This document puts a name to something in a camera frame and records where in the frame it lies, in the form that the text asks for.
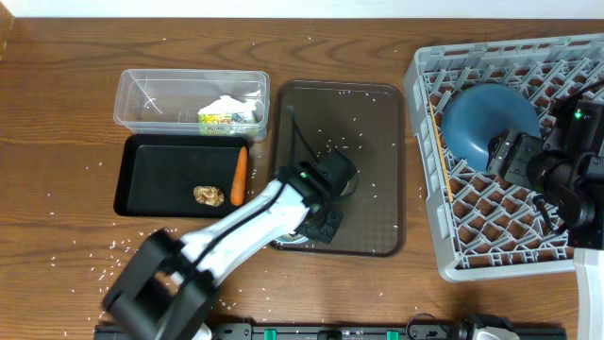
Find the blue plate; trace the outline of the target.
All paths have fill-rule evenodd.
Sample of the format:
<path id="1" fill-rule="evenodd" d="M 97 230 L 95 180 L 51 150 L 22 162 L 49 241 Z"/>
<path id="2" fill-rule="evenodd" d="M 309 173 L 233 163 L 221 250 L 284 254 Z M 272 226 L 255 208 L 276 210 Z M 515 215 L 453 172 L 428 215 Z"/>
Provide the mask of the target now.
<path id="1" fill-rule="evenodd" d="M 508 128 L 539 137 L 540 124 L 529 101 L 510 87 L 485 83 L 459 93 L 445 108 L 442 133 L 457 159 L 487 170 L 489 142 Z"/>

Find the orange carrot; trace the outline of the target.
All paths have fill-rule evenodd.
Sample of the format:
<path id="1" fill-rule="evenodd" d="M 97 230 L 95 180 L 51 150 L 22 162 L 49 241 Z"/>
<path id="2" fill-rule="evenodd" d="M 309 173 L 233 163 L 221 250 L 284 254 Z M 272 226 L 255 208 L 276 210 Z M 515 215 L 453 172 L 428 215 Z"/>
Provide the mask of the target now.
<path id="1" fill-rule="evenodd" d="M 247 174 L 248 149 L 243 146 L 240 149 L 236 169 L 232 180 L 230 203 L 233 206 L 241 206 L 244 202 Z"/>

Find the wooden chopstick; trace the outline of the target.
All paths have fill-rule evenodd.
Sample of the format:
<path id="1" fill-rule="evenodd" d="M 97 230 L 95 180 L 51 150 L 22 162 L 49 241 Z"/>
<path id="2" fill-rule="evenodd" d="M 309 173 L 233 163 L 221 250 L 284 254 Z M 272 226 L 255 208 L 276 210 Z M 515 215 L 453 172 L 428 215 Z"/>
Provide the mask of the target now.
<path id="1" fill-rule="evenodd" d="M 444 176 L 445 188 L 446 188 L 446 196 L 447 196 L 448 202 L 451 203 L 451 204 L 453 204 L 454 203 L 454 197 L 452 195 L 452 190 L 451 190 L 451 186 L 450 186 L 449 175 L 448 175 L 448 171 L 447 171 L 447 167 L 446 167 L 446 163 L 445 163 L 445 155 L 444 155 L 444 152 L 443 152 L 443 147 L 442 147 L 442 143 L 441 143 L 439 129 L 438 129 L 438 126 L 436 124 L 436 117 L 435 117 L 434 107 L 433 107 L 433 105 L 432 105 L 432 103 L 431 103 L 430 100 L 428 100 L 428 107 L 429 107 L 430 118 L 431 118 L 433 130 L 434 130 L 434 134 L 435 134 L 435 140 L 436 140 L 436 144 L 437 144 L 437 150 L 438 150 L 439 160 L 440 160 L 440 163 L 441 163 L 442 172 L 443 172 L 443 176 Z"/>

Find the brown food scrap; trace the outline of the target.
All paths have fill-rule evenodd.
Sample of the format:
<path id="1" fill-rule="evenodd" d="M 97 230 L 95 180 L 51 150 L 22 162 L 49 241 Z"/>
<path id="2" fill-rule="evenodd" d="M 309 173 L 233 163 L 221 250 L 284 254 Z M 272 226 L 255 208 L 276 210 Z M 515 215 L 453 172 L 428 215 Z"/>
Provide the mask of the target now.
<path id="1" fill-rule="evenodd" d="M 219 207 L 225 201 L 223 191 L 216 186 L 196 186 L 193 196 L 197 203 L 211 207 Z"/>

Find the yellow green snack wrapper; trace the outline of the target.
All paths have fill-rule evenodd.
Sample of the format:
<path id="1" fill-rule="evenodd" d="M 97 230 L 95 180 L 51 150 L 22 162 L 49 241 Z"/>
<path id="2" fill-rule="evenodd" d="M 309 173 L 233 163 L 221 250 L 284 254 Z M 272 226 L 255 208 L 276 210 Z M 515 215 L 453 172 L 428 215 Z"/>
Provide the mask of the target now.
<path id="1" fill-rule="evenodd" d="M 252 113 L 199 113 L 199 133 L 211 136 L 245 134 L 257 126 Z"/>

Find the white napkin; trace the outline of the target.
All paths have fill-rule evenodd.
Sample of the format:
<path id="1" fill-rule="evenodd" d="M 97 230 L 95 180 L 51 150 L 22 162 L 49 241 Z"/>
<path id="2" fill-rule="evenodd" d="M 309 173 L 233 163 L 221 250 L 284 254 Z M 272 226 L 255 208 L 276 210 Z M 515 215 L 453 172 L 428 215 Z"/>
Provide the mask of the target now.
<path id="1" fill-rule="evenodd" d="M 230 95 L 222 95 L 206 107 L 198 111 L 198 115 L 251 113 L 257 107 L 257 99 L 237 100 Z"/>

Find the light blue rice bowl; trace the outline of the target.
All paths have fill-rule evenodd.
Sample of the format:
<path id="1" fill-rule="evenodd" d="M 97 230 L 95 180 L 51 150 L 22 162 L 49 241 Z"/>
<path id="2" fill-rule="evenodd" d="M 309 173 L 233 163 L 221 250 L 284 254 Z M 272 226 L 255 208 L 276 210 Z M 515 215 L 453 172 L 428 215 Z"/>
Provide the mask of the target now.
<path id="1" fill-rule="evenodd" d="M 277 237 L 275 239 L 275 242 L 278 244 L 282 244 L 282 245 L 297 245 L 297 244 L 304 244 L 306 242 L 308 242 L 309 239 L 301 234 L 298 233 L 287 233 L 287 234 L 283 234 L 279 237 Z"/>

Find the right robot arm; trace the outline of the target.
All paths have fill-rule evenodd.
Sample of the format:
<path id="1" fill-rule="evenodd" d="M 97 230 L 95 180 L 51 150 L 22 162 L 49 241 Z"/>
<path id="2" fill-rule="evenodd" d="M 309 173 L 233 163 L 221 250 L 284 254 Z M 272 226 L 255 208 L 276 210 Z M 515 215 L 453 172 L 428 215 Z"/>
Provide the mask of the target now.
<path id="1" fill-rule="evenodd" d="M 489 142 L 487 171 L 558 208 L 559 232 L 568 233 L 579 288 L 579 339 L 603 337 L 603 104 L 584 98 L 596 81 L 559 102 L 546 139 L 514 128 Z"/>

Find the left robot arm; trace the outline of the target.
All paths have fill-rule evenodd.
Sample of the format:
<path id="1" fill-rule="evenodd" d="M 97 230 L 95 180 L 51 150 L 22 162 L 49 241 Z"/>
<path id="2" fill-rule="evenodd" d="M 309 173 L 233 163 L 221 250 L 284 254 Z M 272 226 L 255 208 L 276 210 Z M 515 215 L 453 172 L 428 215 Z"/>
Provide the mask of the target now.
<path id="1" fill-rule="evenodd" d="M 343 219 L 333 205 L 352 195 L 357 174 L 339 150 L 316 164 L 290 162 L 217 223 L 178 240 L 153 233 L 110 287 L 104 310 L 133 339 L 210 339 L 205 320 L 225 278 L 280 236 L 330 243 Z"/>

